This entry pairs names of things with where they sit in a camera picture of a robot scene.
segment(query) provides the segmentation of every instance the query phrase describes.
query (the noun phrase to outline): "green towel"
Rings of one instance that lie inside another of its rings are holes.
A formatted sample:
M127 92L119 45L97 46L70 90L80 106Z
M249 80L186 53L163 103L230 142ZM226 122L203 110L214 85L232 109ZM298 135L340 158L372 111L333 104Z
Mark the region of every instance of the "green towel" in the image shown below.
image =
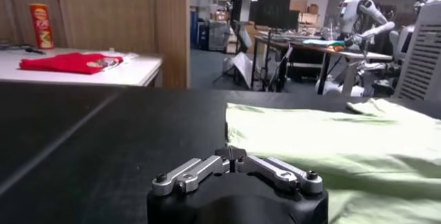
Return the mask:
M330 223L441 223L441 122L385 100L363 115L227 106L229 144L320 173Z

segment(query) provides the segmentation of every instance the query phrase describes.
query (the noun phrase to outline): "robotic hand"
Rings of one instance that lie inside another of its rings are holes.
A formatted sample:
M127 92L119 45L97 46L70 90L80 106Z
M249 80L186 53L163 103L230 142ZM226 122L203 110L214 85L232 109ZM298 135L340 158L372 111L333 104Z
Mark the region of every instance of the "robotic hand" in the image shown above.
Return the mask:
M149 224L326 224L322 178L275 158L224 148L152 181Z

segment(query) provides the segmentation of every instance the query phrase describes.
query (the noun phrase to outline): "red cloth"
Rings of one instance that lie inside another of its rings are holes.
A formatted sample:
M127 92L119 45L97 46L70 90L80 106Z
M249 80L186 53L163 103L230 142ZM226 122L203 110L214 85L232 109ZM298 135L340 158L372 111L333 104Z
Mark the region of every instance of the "red cloth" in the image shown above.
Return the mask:
M20 69L95 74L103 68L122 61L122 57L106 57L99 53L81 54L75 52L56 55L47 59L22 59Z

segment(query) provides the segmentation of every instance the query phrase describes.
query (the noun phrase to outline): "cardboard box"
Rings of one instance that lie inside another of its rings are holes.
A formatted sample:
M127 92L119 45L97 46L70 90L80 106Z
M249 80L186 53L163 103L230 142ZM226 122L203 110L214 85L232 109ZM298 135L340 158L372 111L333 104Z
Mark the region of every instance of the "cardboard box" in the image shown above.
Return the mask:
M308 7L308 13L309 13L309 14L318 14L318 5L316 5L316 4L311 4L311 5Z
M289 5L290 10L296 10L300 12L308 11L308 0L291 0Z

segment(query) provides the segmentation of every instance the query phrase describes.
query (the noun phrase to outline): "black monitor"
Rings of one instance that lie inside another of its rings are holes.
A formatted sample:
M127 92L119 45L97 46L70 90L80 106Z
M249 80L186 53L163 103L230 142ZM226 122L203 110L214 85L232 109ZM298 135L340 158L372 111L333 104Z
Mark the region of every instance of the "black monitor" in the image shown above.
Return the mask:
M289 21L288 21L288 29L289 30L298 30L298 15L300 14L300 11L289 11Z
M256 21L257 17L257 1L252 1L249 7L249 20Z
M258 0L256 25L287 29L290 3L291 0Z

